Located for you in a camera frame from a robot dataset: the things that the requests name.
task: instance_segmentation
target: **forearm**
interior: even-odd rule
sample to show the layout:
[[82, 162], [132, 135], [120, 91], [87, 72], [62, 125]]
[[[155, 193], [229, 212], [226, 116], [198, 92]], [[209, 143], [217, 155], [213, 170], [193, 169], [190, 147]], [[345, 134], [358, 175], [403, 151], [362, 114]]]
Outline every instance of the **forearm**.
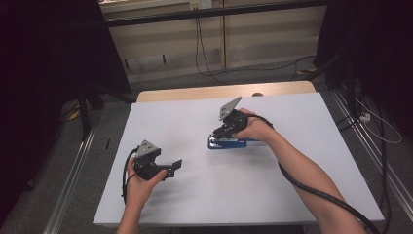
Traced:
[[[343, 196], [328, 174], [315, 162], [292, 146], [276, 131], [266, 133], [264, 141], [270, 146], [282, 167], [295, 180], [332, 195]], [[294, 187], [304, 204], [316, 217], [323, 233], [365, 233], [357, 219], [335, 204]]]
[[125, 207], [121, 223], [119, 224], [117, 234], [136, 234], [140, 219], [141, 209], [131, 209]]

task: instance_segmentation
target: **black cable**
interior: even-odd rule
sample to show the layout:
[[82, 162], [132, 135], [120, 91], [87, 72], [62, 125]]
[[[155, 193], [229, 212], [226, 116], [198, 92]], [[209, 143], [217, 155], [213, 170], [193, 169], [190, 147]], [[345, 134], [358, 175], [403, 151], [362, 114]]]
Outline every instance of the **black cable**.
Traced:
[[[375, 103], [378, 115], [382, 118], [382, 111], [381, 108], [377, 103]], [[392, 219], [392, 205], [390, 203], [389, 193], [387, 189], [387, 176], [388, 176], [388, 163], [387, 163], [387, 146], [386, 142], [384, 141], [385, 138], [385, 128], [383, 121], [380, 122], [380, 125], [377, 123], [376, 119], [373, 117], [374, 122], [376, 123], [377, 127], [379, 128], [380, 135], [381, 135], [381, 151], [382, 151], [382, 186], [383, 186], [383, 194], [382, 198], [380, 199], [380, 209], [383, 208], [384, 201], [386, 200], [387, 203], [387, 218], [386, 223], [383, 228], [383, 234], [387, 233], [390, 222]]]
[[294, 79], [295, 76], [297, 75], [297, 63], [298, 63], [299, 61], [302, 61], [302, 60], [308, 59], [308, 58], [314, 58], [314, 57], [315, 57], [315, 56], [306, 56], [306, 57], [301, 57], [301, 58], [296, 59], [295, 62], [294, 62], [294, 74], [291, 76], [291, 78], [289, 78], [288, 81], [292, 81], [292, 79]]
[[356, 209], [354, 209], [352, 206], [350, 206], [349, 204], [341, 201], [340, 199], [331, 196], [329, 194], [326, 194], [324, 192], [321, 192], [315, 188], [309, 187], [307, 185], [304, 185], [300, 182], [298, 182], [297, 180], [295, 180], [293, 177], [291, 177], [291, 175], [289, 175], [289, 173], [282, 167], [282, 165], [279, 163], [279, 167], [280, 170], [282, 171], [282, 174], [285, 176], [285, 178], [292, 183], [294, 186], [309, 192], [311, 194], [317, 195], [331, 203], [334, 203], [335, 205], [343, 208], [344, 210], [348, 211], [350, 214], [354, 215], [355, 217], [357, 217], [359, 220], [361, 220], [374, 234], [379, 234], [379, 230], [377, 230], [376, 226], [374, 226], [374, 224], [368, 220], [368, 218], [366, 218], [363, 214], [361, 214], [359, 211], [357, 211]]
[[[197, 51], [196, 51], [196, 55], [195, 55], [195, 64], [196, 64], [196, 66], [197, 66], [197, 70], [198, 70], [198, 72], [199, 72], [201, 75], [203, 75], [203, 76], [210, 76], [210, 77], [212, 77], [212, 78], [213, 78], [216, 82], [218, 82], [218, 83], [224, 83], [225, 85], [229, 85], [229, 84], [227, 84], [227, 83], [225, 83], [225, 82], [222, 82], [222, 81], [219, 81], [218, 79], [216, 79], [216, 77], [215, 77], [216, 75], [220, 75], [220, 74], [223, 74], [223, 73], [237, 72], [237, 71], [272, 71], [272, 70], [279, 70], [279, 69], [287, 68], [287, 67], [289, 67], [289, 66], [291, 66], [291, 65], [294, 65], [294, 64], [296, 64], [297, 62], [299, 62], [299, 61], [301, 61], [301, 60], [303, 60], [303, 59], [314, 58], [314, 57], [315, 57], [315, 56], [301, 57], [301, 58], [298, 58], [298, 59], [296, 59], [294, 62], [289, 63], [289, 64], [287, 64], [287, 65], [283, 65], [283, 66], [279, 66], [279, 67], [273, 67], [273, 68], [244, 68], [244, 69], [236, 69], [236, 70], [223, 70], [223, 71], [218, 71], [218, 72], [216, 72], [216, 73], [212, 73], [212, 72], [210, 71], [209, 67], [208, 67], [208, 64], [207, 64], [207, 58], [206, 58], [205, 49], [204, 49], [204, 42], [203, 42], [203, 36], [202, 36], [200, 19], [196, 18], [195, 21], [196, 21], [196, 24], [197, 24]], [[198, 45], [199, 45], [199, 41], [201, 41], [201, 46], [202, 46], [202, 48], [203, 48], [204, 60], [205, 60], [205, 62], [206, 62], [206, 68], [207, 68], [207, 70], [208, 70], [208, 73], [203, 73], [203, 72], [200, 70], [199, 66], [198, 66], [198, 48], [199, 48]]]
[[124, 203], [127, 203], [127, 185], [128, 185], [128, 181], [136, 174], [131, 175], [127, 181], [126, 180], [126, 176], [127, 176], [127, 169], [128, 169], [128, 162], [131, 159], [131, 156], [137, 152], [137, 149], [139, 148], [139, 146], [135, 149], [133, 149], [131, 151], [131, 153], [128, 155], [127, 161], [125, 162], [125, 166], [124, 166], [124, 172], [122, 175], [122, 197], [124, 198]]
[[195, 55], [195, 64], [197, 65], [198, 72], [200, 72], [200, 74], [204, 75], [204, 73], [202, 73], [200, 68], [198, 67], [198, 42], [201, 41], [201, 46], [203, 48], [204, 61], [206, 62], [206, 69], [210, 74], [208, 76], [211, 76], [218, 83], [221, 83], [221, 84], [224, 84], [224, 85], [230, 85], [226, 82], [223, 82], [223, 81], [220, 81], [220, 80], [216, 79], [216, 77], [209, 70], [209, 65], [207, 64], [207, 57], [206, 57], [206, 52], [205, 52], [205, 48], [204, 48], [204, 42], [203, 42], [203, 35], [202, 35], [202, 31], [201, 31], [200, 19], [196, 18], [195, 21], [197, 23], [197, 53]]

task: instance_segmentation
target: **gray carpet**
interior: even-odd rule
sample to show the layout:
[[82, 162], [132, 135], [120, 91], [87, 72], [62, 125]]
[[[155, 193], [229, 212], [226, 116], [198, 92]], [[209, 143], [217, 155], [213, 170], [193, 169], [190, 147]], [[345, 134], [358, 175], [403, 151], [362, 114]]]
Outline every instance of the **gray carpet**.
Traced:
[[[266, 64], [253, 66], [250, 68], [273, 68], [276, 66], [288, 64]], [[299, 69], [311, 68], [311, 60], [305, 60], [298, 64]], [[266, 71], [238, 71], [228, 72], [216, 76], [217, 79], [228, 84], [247, 84], [247, 83], [265, 83], [279, 82], [289, 80], [294, 73], [294, 67], [280, 70]], [[211, 77], [205, 77], [200, 74], [185, 75], [180, 77], [171, 77], [168, 79], [147, 81], [131, 84], [133, 96], [136, 97], [144, 90], [160, 90], [185, 87], [199, 86], [216, 86], [222, 85], [214, 81]], [[334, 100], [332, 93], [328, 91], [322, 79], [315, 81], [315, 86], [321, 92], [324, 101], [330, 110], [334, 120], [340, 120], [344, 114]], [[130, 106], [117, 101], [112, 97], [104, 97], [106, 105], [102, 111], [90, 110], [90, 114], [100, 115], [101, 118], [94, 135], [93, 144], [87, 155], [83, 169], [80, 173], [75, 191], [67, 207], [64, 219], [62, 221], [59, 233], [114, 233], [114, 229], [106, 229], [92, 224], [101, 193], [105, 186], [110, 168], [117, 152], [123, 129], [125, 127]], [[21, 194], [15, 208], [9, 214], [8, 219], [3, 225], [0, 233], [42, 233], [46, 223], [51, 215], [52, 209], [56, 203], [57, 196], [73, 164], [74, 157], [77, 154], [81, 144], [81, 122], [76, 119], [64, 123], [60, 127], [59, 136], [52, 148], [48, 159], [44, 162], [42, 168], [34, 178], [35, 188], [32, 191], [26, 191]], [[368, 156], [364, 146], [360, 143], [355, 132], [349, 128], [342, 132], [344, 141], [348, 144], [355, 160], [365, 176], [367, 184], [371, 189], [376, 201], [379, 201], [382, 195], [382, 186], [380, 172]], [[412, 191], [412, 138], [406, 137], [402, 144], [389, 145], [388, 157], [389, 164], [396, 170], [400, 179], [405, 183], [407, 188]], [[400, 205], [393, 192], [389, 190], [392, 204], [392, 222], [388, 233], [390, 234], [407, 234], [413, 230], [413, 223], [406, 215], [403, 207]], [[384, 222], [377, 223], [379, 230], [383, 228]], [[305, 233], [319, 233], [317, 225], [305, 225]], [[231, 233], [231, 230], [220, 229], [182, 229], [181, 233]], [[250, 229], [244, 228], [236, 233], [249, 233]], [[169, 228], [142, 228], [140, 233], [171, 233], [175, 230]], [[274, 229], [261, 229], [250, 233], [275, 233]]]

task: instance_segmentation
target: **wire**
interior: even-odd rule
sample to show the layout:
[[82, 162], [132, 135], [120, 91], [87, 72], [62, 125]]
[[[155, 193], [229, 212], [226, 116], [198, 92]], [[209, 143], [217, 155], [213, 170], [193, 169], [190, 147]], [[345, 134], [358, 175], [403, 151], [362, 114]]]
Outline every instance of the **wire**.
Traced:
[[197, 65], [198, 72], [200, 72], [200, 74], [204, 75], [204, 73], [202, 73], [200, 68], [198, 67], [198, 45], [199, 45], [199, 41], [201, 41], [201, 46], [203, 48], [204, 61], [206, 62], [206, 69], [210, 74], [208, 76], [211, 76], [218, 83], [221, 83], [221, 84], [224, 84], [224, 85], [230, 85], [226, 82], [223, 82], [223, 81], [220, 81], [220, 80], [216, 79], [214, 74], [212, 74], [212, 72], [210, 71], [209, 65], [207, 64], [207, 57], [206, 57], [206, 52], [205, 52], [205, 48], [204, 48], [203, 34], [202, 34], [202, 31], [201, 31], [200, 19], [196, 18], [195, 21], [197, 23], [197, 52], [195, 54], [195, 64]]
[[390, 140], [385, 139], [385, 138], [383, 138], [383, 137], [381, 137], [381, 136], [378, 136], [378, 135], [377, 135], [376, 133], [374, 133], [370, 128], [368, 128], [368, 127], [367, 127], [367, 124], [364, 122], [365, 128], [366, 128], [372, 135], [374, 135], [374, 136], [377, 137], [378, 139], [383, 140], [383, 141], [385, 141], [385, 142], [387, 142], [387, 143], [397, 144], [397, 143], [400, 143], [400, 142], [402, 141], [401, 134], [398, 132], [398, 130], [396, 130], [396, 129], [395, 129], [391, 124], [389, 124], [386, 120], [384, 120], [383, 118], [381, 118], [380, 116], [378, 116], [377, 114], [375, 114], [373, 111], [371, 111], [369, 108], [367, 108], [367, 107], [366, 107], [363, 103], [361, 103], [361, 101], [359, 101], [357, 98], [356, 98], [356, 101], [357, 101], [362, 107], [364, 107], [364, 109], [366, 109], [368, 112], [370, 112], [370, 114], [372, 114], [373, 116], [375, 116], [376, 118], [378, 118], [379, 120], [381, 120], [382, 122], [384, 122], [385, 124], [387, 124], [390, 128], [392, 128], [393, 131], [398, 134], [399, 140], [398, 140], [398, 141], [390, 141]]
[[131, 175], [128, 180], [126, 181], [126, 176], [127, 176], [127, 169], [128, 169], [128, 162], [131, 159], [131, 156], [137, 152], [137, 149], [139, 148], [139, 146], [135, 149], [133, 149], [131, 151], [131, 153], [128, 155], [127, 161], [125, 162], [125, 166], [124, 166], [124, 172], [122, 175], [122, 197], [124, 198], [124, 203], [127, 203], [127, 185], [128, 185], [128, 181], [130, 180], [130, 178], [132, 176], [134, 176], [135, 174]]
[[295, 62], [294, 62], [294, 74], [291, 76], [291, 78], [289, 78], [288, 81], [292, 81], [292, 79], [294, 79], [295, 76], [297, 75], [297, 63], [298, 63], [299, 61], [302, 61], [302, 60], [308, 59], [308, 58], [314, 58], [314, 57], [315, 57], [315, 56], [306, 56], [306, 57], [302, 57], [302, 58], [296, 59]]
[[379, 230], [376, 228], [376, 226], [374, 226], [374, 224], [368, 220], [367, 217], [365, 217], [363, 214], [361, 214], [358, 210], [354, 209], [352, 206], [350, 206], [349, 204], [341, 201], [340, 199], [331, 196], [327, 193], [321, 192], [315, 188], [309, 187], [305, 184], [302, 184], [300, 182], [298, 182], [297, 180], [295, 180], [291, 175], [288, 174], [288, 172], [282, 167], [282, 165], [279, 163], [279, 167], [280, 170], [282, 171], [282, 174], [285, 176], [285, 178], [292, 183], [293, 185], [295, 185], [296, 187], [309, 192], [311, 194], [317, 195], [331, 203], [334, 203], [335, 205], [343, 208], [344, 210], [348, 211], [350, 214], [354, 215], [355, 217], [357, 217], [359, 220], [361, 220], [374, 234], [379, 234]]
[[[305, 57], [301, 57], [301, 58], [298, 58], [296, 61], [291, 62], [291, 63], [289, 63], [289, 64], [287, 64], [287, 65], [283, 65], [283, 66], [279, 66], [279, 67], [273, 67], [273, 68], [243, 68], [243, 69], [235, 69], [235, 70], [223, 70], [223, 71], [218, 71], [218, 72], [212, 73], [212, 72], [210, 71], [209, 66], [208, 66], [208, 63], [207, 63], [207, 57], [206, 57], [206, 54], [205, 54], [205, 48], [204, 48], [204, 42], [203, 42], [203, 36], [202, 36], [200, 19], [196, 18], [195, 20], [196, 20], [196, 24], [197, 24], [197, 51], [196, 51], [196, 55], [195, 55], [195, 64], [197, 65], [197, 70], [198, 70], [198, 72], [199, 72], [201, 75], [203, 75], [203, 76], [210, 76], [210, 77], [212, 77], [212, 78], [213, 78], [216, 82], [218, 82], [218, 83], [223, 83], [223, 84], [225, 84], [225, 85], [230, 85], [230, 84], [228, 84], [228, 83], [225, 83], [225, 82], [223, 82], [223, 81], [220, 81], [220, 80], [216, 79], [216, 77], [215, 77], [216, 75], [220, 75], [220, 74], [224, 74], [224, 73], [229, 73], [229, 72], [238, 72], [238, 71], [272, 71], [272, 70], [279, 70], [279, 69], [287, 68], [287, 67], [289, 67], [289, 66], [291, 66], [291, 65], [294, 65], [294, 64], [295, 64], [295, 72], [294, 72], [294, 74], [295, 74], [296, 71], [297, 71], [297, 66], [296, 66], [297, 62], [299, 62], [299, 61], [301, 61], [301, 60], [303, 60], [303, 59], [314, 58], [314, 57], [315, 57], [315, 56], [305, 56]], [[206, 62], [206, 68], [207, 68], [208, 73], [203, 73], [203, 72], [200, 70], [199, 65], [198, 65], [198, 52], [199, 52], [199, 42], [200, 42], [200, 41], [201, 41], [201, 46], [202, 46], [202, 49], [203, 49], [204, 60], [205, 60], [205, 62]]]
[[[379, 105], [377, 105], [377, 103], [375, 103], [377, 111], [378, 111], [378, 115], [380, 117], [382, 117], [382, 111], [379, 107]], [[376, 121], [376, 118], [373, 118], [374, 122], [377, 125], [377, 128], [380, 131], [380, 135], [381, 138], [385, 138], [385, 128], [383, 125], [383, 121], [380, 122], [380, 124]], [[391, 220], [392, 220], [392, 204], [390, 202], [390, 198], [389, 198], [389, 193], [388, 193], [388, 188], [387, 188], [387, 176], [388, 176], [388, 163], [387, 163], [387, 147], [386, 147], [386, 142], [384, 140], [381, 141], [381, 153], [382, 153], [382, 189], [383, 189], [383, 194], [382, 197], [380, 199], [380, 209], [383, 209], [383, 204], [384, 201], [386, 200], [387, 203], [387, 218], [386, 218], [386, 223], [385, 226], [383, 228], [383, 234], [385, 234], [390, 226]]]

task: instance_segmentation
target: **table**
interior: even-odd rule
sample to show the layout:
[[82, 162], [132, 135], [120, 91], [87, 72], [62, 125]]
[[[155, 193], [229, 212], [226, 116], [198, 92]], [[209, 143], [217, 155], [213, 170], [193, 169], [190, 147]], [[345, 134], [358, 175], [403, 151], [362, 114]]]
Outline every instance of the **table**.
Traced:
[[201, 87], [190, 89], [145, 91], [139, 94], [136, 102], [163, 101], [163, 100], [185, 100], [204, 98], [231, 98], [231, 97], [251, 97], [255, 93], [263, 96], [291, 95], [314, 93], [316, 90], [309, 81], [232, 85]]
[[268, 225], [316, 221], [283, 178], [277, 159], [267, 146], [207, 149], [208, 134], [220, 126], [219, 107], [233, 97], [258, 92], [290, 95], [244, 97], [238, 107], [254, 110], [272, 121], [285, 138], [324, 168], [349, 204], [371, 220], [382, 220], [322, 98], [311, 83], [299, 82], [140, 94], [138, 103], [131, 108], [94, 223], [109, 227], [119, 224], [124, 205], [118, 190], [125, 158], [144, 139], [163, 149], [157, 163], [170, 164], [182, 158], [183, 164], [174, 178], [154, 189], [142, 211], [141, 225]]

